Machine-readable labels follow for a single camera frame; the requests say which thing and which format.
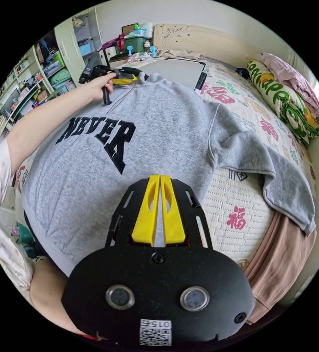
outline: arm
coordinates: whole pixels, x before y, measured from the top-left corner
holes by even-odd
[[[112,93],[114,73],[98,77],[26,114],[7,136],[11,175],[32,155],[41,143],[68,117],[95,100],[102,100],[102,87]]]
[[[84,335],[70,320],[61,299],[67,277],[48,259],[36,263],[30,286],[35,309],[50,322],[75,334]]]

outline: white cabinet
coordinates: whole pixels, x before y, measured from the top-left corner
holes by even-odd
[[[76,86],[88,58],[102,45],[95,7],[77,16],[82,20],[82,26],[74,27],[72,18],[69,18],[54,30],[60,53]]]
[[[72,19],[69,18],[55,27],[54,34],[65,66],[74,84],[78,86],[79,77],[85,68],[85,64],[74,34]]]

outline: pink cloth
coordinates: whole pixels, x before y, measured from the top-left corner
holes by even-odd
[[[266,52],[260,54],[259,61],[271,71],[277,81],[288,85],[303,98],[313,117],[319,117],[319,99],[303,75],[279,57]]]

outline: yellow handle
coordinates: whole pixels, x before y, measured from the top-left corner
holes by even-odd
[[[138,80],[137,77],[133,75],[132,79],[129,78],[113,78],[112,82],[113,84],[118,84],[118,85],[127,85],[127,84],[132,84]]]

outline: sticker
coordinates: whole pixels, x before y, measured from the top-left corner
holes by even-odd
[[[140,345],[171,346],[172,322],[170,320],[140,320]]]

